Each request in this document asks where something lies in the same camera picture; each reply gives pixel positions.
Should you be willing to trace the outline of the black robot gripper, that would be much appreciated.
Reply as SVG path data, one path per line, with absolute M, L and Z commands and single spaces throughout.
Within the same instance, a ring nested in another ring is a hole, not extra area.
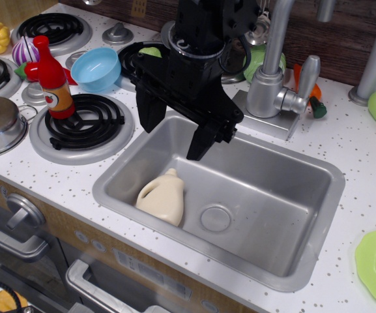
M 194 46 L 177 42 L 169 55 L 133 56 L 139 121 L 150 133 L 172 108 L 197 125 L 186 158 L 201 160 L 217 142 L 230 142 L 243 113 L 222 87 L 226 45 Z

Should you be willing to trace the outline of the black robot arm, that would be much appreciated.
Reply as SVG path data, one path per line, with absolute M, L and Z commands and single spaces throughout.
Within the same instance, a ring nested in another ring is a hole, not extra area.
M 222 87 L 233 39 L 247 47 L 255 29 L 255 1 L 179 1 L 168 34 L 169 53 L 133 56 L 141 126 L 151 132 L 172 108 L 198 125 L 187 158 L 200 160 L 215 142 L 230 142 L 244 114 Z

